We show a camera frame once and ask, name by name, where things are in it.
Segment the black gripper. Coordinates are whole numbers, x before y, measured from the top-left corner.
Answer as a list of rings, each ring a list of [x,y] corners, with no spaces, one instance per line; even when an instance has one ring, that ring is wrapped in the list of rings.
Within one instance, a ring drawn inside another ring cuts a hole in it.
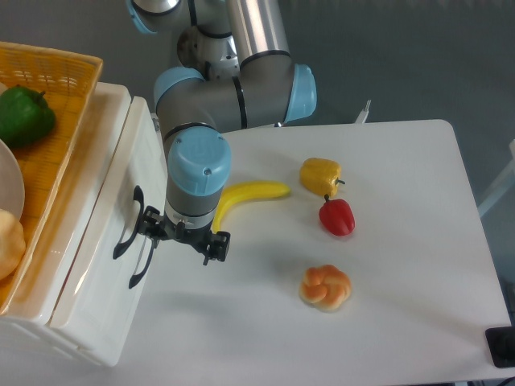
[[[210,261],[225,262],[229,252],[231,234],[212,231],[214,211],[202,216],[186,216],[171,211],[163,213],[152,206],[147,206],[138,219],[138,233],[144,235],[157,248],[159,241],[172,240],[191,246],[198,253],[203,253],[203,265]]]

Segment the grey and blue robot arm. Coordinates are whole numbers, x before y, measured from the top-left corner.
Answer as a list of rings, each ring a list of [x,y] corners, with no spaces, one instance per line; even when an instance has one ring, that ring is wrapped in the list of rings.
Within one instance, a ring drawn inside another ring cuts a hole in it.
[[[227,132],[285,124],[315,111],[315,77],[290,57],[276,1],[129,1],[144,33],[196,31],[219,58],[194,52],[162,73],[154,105],[167,164],[165,207],[144,207],[137,232],[223,261],[230,235],[212,229],[231,164]]]

